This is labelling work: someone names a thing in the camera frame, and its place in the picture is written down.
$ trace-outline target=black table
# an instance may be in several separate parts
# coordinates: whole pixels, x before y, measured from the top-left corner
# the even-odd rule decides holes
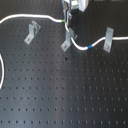
[[[19,13],[63,19],[59,0],[0,1],[0,19]],[[32,20],[42,28],[27,45]],[[114,36],[128,36],[127,2],[90,2],[71,23],[81,46],[105,36],[108,26]],[[64,23],[48,19],[15,18],[0,25],[0,128],[128,127],[128,41],[113,41],[109,54],[104,42],[88,51],[72,45],[64,53],[64,40]]]

